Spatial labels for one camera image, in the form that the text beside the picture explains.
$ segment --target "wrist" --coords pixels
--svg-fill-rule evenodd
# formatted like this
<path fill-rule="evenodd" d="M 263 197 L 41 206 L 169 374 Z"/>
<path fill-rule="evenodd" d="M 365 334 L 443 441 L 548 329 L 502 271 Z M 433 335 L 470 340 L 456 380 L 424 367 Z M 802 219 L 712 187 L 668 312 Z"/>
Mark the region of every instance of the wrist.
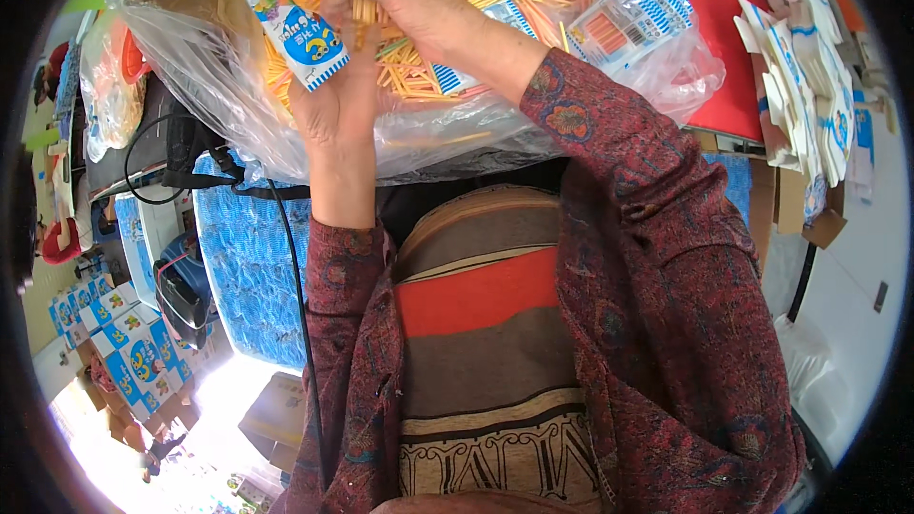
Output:
<path fill-rule="evenodd" d="M 463 49 L 455 69 L 474 76 L 503 97 L 520 104 L 549 47 L 509 24 L 485 15 L 485 24 Z"/>

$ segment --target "carton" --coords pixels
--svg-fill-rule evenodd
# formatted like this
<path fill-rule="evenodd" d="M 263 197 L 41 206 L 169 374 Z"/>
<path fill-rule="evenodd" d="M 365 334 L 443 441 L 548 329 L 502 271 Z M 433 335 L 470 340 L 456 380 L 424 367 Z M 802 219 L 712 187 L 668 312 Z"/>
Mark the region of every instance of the carton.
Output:
<path fill-rule="evenodd" d="M 289 473 L 302 444 L 304 397 L 301 377 L 274 373 L 238 424 L 271 465 Z"/>

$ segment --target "brown cardboard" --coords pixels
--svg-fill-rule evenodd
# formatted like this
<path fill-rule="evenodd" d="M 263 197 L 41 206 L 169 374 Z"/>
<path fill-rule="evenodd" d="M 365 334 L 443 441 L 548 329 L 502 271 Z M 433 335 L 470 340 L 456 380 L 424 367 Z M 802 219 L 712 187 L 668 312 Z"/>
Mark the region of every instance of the brown cardboard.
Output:
<path fill-rule="evenodd" d="M 803 231 L 806 205 L 806 177 L 802 173 L 778 168 L 778 233 L 797 234 Z"/>
<path fill-rule="evenodd" d="M 828 248 L 844 229 L 844 184 L 838 183 L 825 194 L 825 210 L 804 226 L 806 179 L 796 171 L 778 169 L 778 199 L 775 222 L 780 234 L 803 234 L 804 238 L 819 248 Z"/>
<path fill-rule="evenodd" d="M 777 170 L 768 163 L 753 159 L 752 189 L 748 193 L 748 233 L 759 254 L 759 269 L 765 271 L 768 245 L 771 242 L 771 221 L 774 219 Z"/>
<path fill-rule="evenodd" d="M 238 428 L 272 465 L 291 472 L 304 430 L 302 378 L 278 372 L 269 379 Z"/>
<path fill-rule="evenodd" d="M 273 448 L 272 453 L 269 455 L 269 463 L 273 466 L 276 466 L 280 470 L 291 474 L 292 469 L 295 467 L 295 460 L 297 458 L 298 447 L 291 448 L 291 446 L 277 443 Z"/>

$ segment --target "woman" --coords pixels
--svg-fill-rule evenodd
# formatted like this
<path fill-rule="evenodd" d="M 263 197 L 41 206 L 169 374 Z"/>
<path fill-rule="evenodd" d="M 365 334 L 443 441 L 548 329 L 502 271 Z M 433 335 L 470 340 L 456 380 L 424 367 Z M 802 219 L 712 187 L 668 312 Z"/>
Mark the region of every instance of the woman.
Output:
<path fill-rule="evenodd" d="M 328 86 L 291 89 L 324 456 L 309 412 L 274 508 L 777 508 L 805 447 L 725 170 L 644 98 L 465 0 L 376 1 L 425 60 L 519 104 L 571 163 L 560 198 L 462 195 L 394 256 L 375 218 L 377 29 Z M 324 6 L 331 21 L 351 8 Z"/>

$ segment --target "right hand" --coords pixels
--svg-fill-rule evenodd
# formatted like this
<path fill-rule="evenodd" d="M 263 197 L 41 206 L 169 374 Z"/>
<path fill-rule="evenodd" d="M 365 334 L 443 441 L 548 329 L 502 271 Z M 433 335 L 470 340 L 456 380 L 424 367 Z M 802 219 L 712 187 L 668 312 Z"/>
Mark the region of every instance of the right hand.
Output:
<path fill-rule="evenodd" d="M 431 63 L 460 68 L 489 18 L 467 0 L 374 0 Z"/>

